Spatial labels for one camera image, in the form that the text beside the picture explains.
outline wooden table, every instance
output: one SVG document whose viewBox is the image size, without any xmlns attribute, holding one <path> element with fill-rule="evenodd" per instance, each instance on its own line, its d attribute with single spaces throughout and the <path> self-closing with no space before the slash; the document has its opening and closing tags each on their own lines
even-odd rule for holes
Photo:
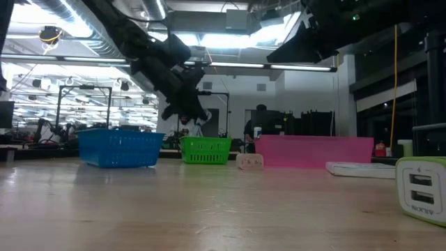
<svg viewBox="0 0 446 251">
<path fill-rule="evenodd" d="M 403 215 L 394 181 L 233 164 L 0 164 L 0 250 L 446 250 L 445 229 Z"/>
</svg>

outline green basket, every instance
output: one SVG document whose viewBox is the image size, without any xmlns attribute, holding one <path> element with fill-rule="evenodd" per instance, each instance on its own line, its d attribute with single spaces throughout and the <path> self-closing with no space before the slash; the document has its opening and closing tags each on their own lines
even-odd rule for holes
<svg viewBox="0 0 446 251">
<path fill-rule="evenodd" d="M 187 164 L 220 164 L 228 162 L 232 139 L 182 137 L 181 155 Z"/>
</svg>

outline table surface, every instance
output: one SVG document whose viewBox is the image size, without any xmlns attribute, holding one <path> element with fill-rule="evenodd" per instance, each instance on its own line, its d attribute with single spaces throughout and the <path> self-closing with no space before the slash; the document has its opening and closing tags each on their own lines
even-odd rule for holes
<svg viewBox="0 0 446 251">
<path fill-rule="evenodd" d="M 394 181 L 325 170 L 242 171 L 161 159 L 0 164 L 0 250 L 445 250 L 404 215 Z"/>
</svg>

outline usb port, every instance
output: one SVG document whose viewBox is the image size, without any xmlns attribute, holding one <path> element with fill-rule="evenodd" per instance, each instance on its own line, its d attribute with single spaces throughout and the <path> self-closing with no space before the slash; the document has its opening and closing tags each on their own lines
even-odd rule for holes
<svg viewBox="0 0 446 251">
<path fill-rule="evenodd" d="M 430 176 L 425 176 L 425 175 L 411 174 L 410 182 L 412 184 L 417 184 L 417 185 L 432 186 L 432 178 Z"/>
<path fill-rule="evenodd" d="M 433 204 L 433 195 L 425 192 L 411 191 L 412 199 L 415 201 L 421 201 L 428 204 Z"/>
</svg>

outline red object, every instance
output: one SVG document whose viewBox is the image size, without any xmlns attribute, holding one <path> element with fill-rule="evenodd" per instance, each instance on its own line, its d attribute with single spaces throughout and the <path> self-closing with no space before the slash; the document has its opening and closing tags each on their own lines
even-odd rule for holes
<svg viewBox="0 0 446 251">
<path fill-rule="evenodd" d="M 375 156 L 376 157 L 385 157 L 385 145 L 383 143 L 377 144 L 375 146 Z"/>
<path fill-rule="evenodd" d="M 262 135 L 256 153 L 264 168 L 325 169 L 327 162 L 370 163 L 373 138 Z"/>
</svg>

